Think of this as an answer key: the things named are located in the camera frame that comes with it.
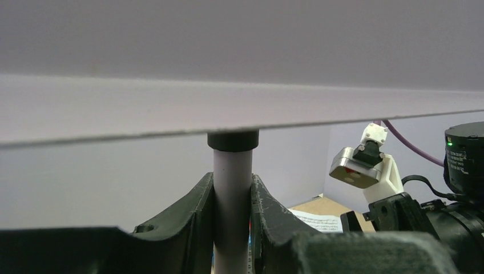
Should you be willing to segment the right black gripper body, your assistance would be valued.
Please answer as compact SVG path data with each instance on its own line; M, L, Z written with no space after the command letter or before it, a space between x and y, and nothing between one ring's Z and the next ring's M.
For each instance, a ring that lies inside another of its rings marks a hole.
M425 210L406 192L370 203L362 217L375 231L418 231L440 239Z

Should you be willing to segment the sheet music page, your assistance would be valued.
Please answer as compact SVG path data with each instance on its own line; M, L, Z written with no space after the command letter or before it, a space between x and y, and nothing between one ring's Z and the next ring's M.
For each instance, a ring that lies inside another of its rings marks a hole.
M343 233L342 222L339 217L333 215L316 215L304 211L290 209L298 219L310 227L323 233Z

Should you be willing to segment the lavender tripod music stand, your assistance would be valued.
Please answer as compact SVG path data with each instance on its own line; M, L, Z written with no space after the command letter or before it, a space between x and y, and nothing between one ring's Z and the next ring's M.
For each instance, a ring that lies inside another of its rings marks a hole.
M262 128L349 123L483 110L478 91L409 90L291 84L1 75L1 148L207 134L213 146L248 152ZM221 235L215 208L213 240ZM233 182L242 192L243 219L251 220L249 172ZM246 271L251 228L240 225L241 259L228 270Z

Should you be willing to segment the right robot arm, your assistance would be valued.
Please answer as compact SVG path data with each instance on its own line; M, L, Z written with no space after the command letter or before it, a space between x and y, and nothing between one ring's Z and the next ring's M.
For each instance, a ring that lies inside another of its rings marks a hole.
M445 156L438 161L448 193L420 203L404 189L408 182L431 182L421 175L401 176L394 157L381 151L388 133L412 151L410 144L384 121L370 123L357 147L343 148L332 161L330 176L363 190L364 213L376 231L419 231L448 247L462 273L483 272L483 123L471 122L445 131Z

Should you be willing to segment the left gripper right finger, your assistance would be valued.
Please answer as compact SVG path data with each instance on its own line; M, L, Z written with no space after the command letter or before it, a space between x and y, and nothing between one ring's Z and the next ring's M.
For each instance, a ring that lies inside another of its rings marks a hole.
M253 273L458 273L423 232L322 233L285 208L258 175L251 184Z

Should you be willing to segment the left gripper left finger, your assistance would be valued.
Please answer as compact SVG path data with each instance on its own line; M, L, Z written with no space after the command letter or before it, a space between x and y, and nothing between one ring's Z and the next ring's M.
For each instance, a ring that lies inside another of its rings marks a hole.
M210 273L213 174L128 233L117 227L1 231L2 273Z

